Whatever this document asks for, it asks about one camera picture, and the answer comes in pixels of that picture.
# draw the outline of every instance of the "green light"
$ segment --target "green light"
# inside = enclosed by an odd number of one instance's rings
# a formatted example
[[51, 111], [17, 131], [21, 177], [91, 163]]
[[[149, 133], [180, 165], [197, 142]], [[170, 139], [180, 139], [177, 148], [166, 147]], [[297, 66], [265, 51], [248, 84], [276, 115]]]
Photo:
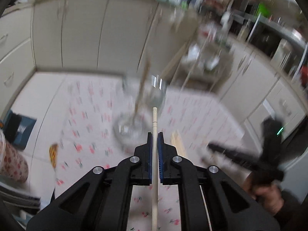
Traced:
[[283, 130], [283, 127], [278, 131], [277, 135], [279, 135]]

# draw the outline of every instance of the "metal screw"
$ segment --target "metal screw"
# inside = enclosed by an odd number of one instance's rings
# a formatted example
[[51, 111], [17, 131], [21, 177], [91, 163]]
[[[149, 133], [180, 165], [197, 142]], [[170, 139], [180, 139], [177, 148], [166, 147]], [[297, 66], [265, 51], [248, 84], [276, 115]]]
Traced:
[[216, 166], [210, 166], [208, 169], [211, 173], [215, 174], [218, 172], [218, 168]]
[[140, 159], [139, 157], [131, 157], [129, 160], [133, 163], [136, 163], [136, 162], [139, 162]]
[[182, 161], [182, 157], [176, 156], [176, 157], [173, 157], [172, 160], [174, 162], [181, 162]]
[[101, 172], [103, 172], [103, 169], [101, 167], [95, 167], [93, 169], [93, 173], [99, 175]]

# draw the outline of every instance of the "cherry print tablecloth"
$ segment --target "cherry print tablecloth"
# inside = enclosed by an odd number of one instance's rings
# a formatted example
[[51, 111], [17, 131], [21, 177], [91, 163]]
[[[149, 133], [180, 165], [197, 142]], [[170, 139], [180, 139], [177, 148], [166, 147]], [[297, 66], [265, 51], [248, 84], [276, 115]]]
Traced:
[[[116, 85], [119, 78], [85, 77], [72, 81], [67, 90], [67, 112], [58, 150], [55, 196], [59, 196], [95, 166], [109, 168], [130, 156], [119, 147], [112, 131]], [[234, 180], [245, 174], [221, 156], [213, 157], [205, 147], [219, 141], [244, 149], [243, 132], [215, 95], [195, 91], [179, 92], [168, 88], [164, 108], [158, 118], [158, 130], [170, 143], [178, 130], [188, 158], [197, 166], [218, 165]], [[181, 230], [177, 186], [159, 183], [158, 230]], [[127, 230], [151, 230], [151, 186], [134, 186]]]

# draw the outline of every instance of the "thin wooden skewer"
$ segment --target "thin wooden skewer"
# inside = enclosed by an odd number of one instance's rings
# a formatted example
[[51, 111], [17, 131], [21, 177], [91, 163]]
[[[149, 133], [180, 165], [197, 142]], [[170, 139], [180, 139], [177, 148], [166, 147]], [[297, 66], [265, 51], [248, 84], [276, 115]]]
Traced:
[[153, 108], [152, 130], [152, 231], [157, 231], [158, 208], [158, 152], [157, 152], [157, 108]]
[[150, 62], [149, 55], [147, 55], [145, 67], [144, 67], [144, 70], [143, 70], [143, 73], [142, 73], [142, 78], [141, 78], [141, 81], [140, 81], [139, 93], [138, 93], [138, 96], [137, 96], [137, 99], [136, 99], [136, 102], [135, 102], [135, 112], [134, 112], [134, 116], [133, 116], [133, 122], [135, 121], [135, 117], [138, 113], [138, 107], [139, 107], [140, 101], [141, 101], [142, 96], [143, 96], [145, 80], [147, 79], [147, 75], [150, 71], [150, 67], [151, 67], [151, 62]]

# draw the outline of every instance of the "tablecloth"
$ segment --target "tablecloth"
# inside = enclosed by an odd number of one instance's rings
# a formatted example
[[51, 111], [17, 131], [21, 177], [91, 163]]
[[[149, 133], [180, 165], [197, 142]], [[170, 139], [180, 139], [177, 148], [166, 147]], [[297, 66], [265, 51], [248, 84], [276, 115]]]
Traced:
[[[115, 117], [116, 85], [120, 78], [93, 76], [72, 81], [67, 89], [70, 107], [58, 150], [55, 196], [58, 197], [95, 166], [116, 166], [131, 154], [119, 147], [112, 131]], [[170, 143], [178, 130], [188, 158], [197, 166], [218, 165], [234, 180], [245, 175], [239, 167], [221, 156], [213, 160], [205, 147], [219, 141], [245, 149], [243, 132], [232, 115], [210, 93], [169, 87], [158, 118], [158, 131]], [[134, 186], [127, 230], [151, 230], [151, 185]], [[181, 230], [177, 186], [159, 183], [158, 230]]]

